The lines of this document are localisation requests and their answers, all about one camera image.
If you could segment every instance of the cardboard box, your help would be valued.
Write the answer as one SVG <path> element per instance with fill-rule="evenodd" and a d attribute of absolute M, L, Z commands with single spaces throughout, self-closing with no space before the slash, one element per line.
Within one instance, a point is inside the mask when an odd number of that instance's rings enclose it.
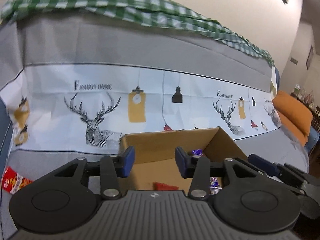
<path fill-rule="evenodd" d="M 121 150 L 135 148 L 135 163 L 127 179 L 120 179 L 123 190 L 153 190 L 154 182 L 177 186 L 186 193 L 192 179 L 183 179 L 174 159 L 175 148 L 182 147 L 187 153 L 202 149 L 213 162 L 225 158 L 246 155 L 220 127 L 211 129 L 179 130 L 127 134 L 120 141 Z"/>

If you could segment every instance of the deer head illustration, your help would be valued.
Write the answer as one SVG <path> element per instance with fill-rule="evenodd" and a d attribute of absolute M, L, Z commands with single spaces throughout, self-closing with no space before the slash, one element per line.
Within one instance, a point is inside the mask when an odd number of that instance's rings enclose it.
<path fill-rule="evenodd" d="M 213 107 L 214 109 L 221 115 L 221 118 L 226 122 L 226 124 L 228 125 L 228 127 L 230 128 L 231 132 L 235 135 L 243 135 L 244 134 L 244 129 L 240 126 L 234 126 L 230 123 L 230 118 L 231 118 L 231 114 L 233 113 L 233 111 L 236 108 L 236 104 L 233 105 L 232 101 L 231 101 L 231 109 L 229 106 L 229 111 L 227 113 L 227 116 L 224 116 L 224 112 L 222 111 L 222 106 L 220 106 L 220 109 L 218 107 L 218 102 L 220 99 L 218 99 L 218 101 L 216 102 L 216 104 L 214 104 L 214 102 L 212 101 Z"/>
<path fill-rule="evenodd" d="M 74 106 L 73 104 L 73 100 L 75 99 L 77 94 L 78 93 L 76 93 L 73 98 L 71 98 L 70 104 L 67 103 L 66 98 L 64 98 L 64 102 L 70 111 L 79 114 L 81 116 L 80 119 L 87 124 L 87 144 L 97 147 L 105 147 L 110 146 L 111 143 L 118 143 L 120 137 L 122 136 L 122 133 L 112 132 L 110 130 L 100 130 L 98 124 L 103 122 L 104 115 L 109 114 L 116 109 L 121 100 L 121 97 L 119 98 L 118 102 L 114 104 L 113 98 L 107 92 L 107 95 L 110 98 L 110 105 L 106 109 L 104 103 L 102 102 L 102 109 L 97 112 L 96 117 L 94 119 L 89 119 L 87 116 L 87 112 L 82 109 L 82 101 L 79 108 L 77 108 L 77 106 Z"/>
<path fill-rule="evenodd" d="M 271 117 L 271 120 L 272 120 L 273 124 L 277 128 L 279 128 L 281 126 L 281 120 L 280 120 L 280 117 L 279 117 L 277 111 L 275 110 L 275 108 L 272 107 L 271 110 L 268 110 L 266 108 L 266 104 L 264 104 L 263 108 L 268 113 L 268 115 Z"/>

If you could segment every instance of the gray ribbed plate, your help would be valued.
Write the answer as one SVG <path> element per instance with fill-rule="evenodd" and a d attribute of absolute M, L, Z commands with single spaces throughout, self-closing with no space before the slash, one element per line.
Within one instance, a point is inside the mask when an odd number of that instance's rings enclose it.
<path fill-rule="evenodd" d="M 105 201 L 86 224 L 56 235 L 23 230 L 11 240 L 213 240 L 298 239 L 290 231 L 269 236 L 249 235 L 222 223 L 203 201 L 182 191 L 128 191 L 119 200 Z"/>

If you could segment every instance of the gingham blanket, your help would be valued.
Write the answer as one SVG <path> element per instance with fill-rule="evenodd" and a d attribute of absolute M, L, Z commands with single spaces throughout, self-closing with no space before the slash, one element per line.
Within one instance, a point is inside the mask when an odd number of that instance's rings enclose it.
<path fill-rule="evenodd" d="M 8 0 L 1 18 L 16 21 L 35 12 L 82 8 L 111 18 L 142 26 L 172 28 L 199 33 L 254 57 L 265 58 L 274 66 L 270 54 L 243 36 L 171 0 Z"/>

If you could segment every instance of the yellow tag illustration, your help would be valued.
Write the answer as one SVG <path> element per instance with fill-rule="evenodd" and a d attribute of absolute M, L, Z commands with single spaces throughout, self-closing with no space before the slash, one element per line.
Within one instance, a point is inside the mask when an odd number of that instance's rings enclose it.
<path fill-rule="evenodd" d="M 29 115 L 30 109 L 27 98 L 22 98 L 19 107 L 13 112 L 13 116 L 17 120 L 20 129 L 25 127 Z"/>
<path fill-rule="evenodd" d="M 26 141 L 28 141 L 29 135 L 27 133 L 27 125 L 23 128 L 23 130 L 15 137 L 14 143 L 16 146 L 19 146 Z"/>
<path fill-rule="evenodd" d="M 146 94 L 139 86 L 128 96 L 128 116 L 129 122 L 145 122 Z"/>
<path fill-rule="evenodd" d="M 238 101 L 238 109 L 239 109 L 240 119 L 245 119 L 244 100 L 243 100 L 242 96 L 239 98 L 239 101 Z"/>

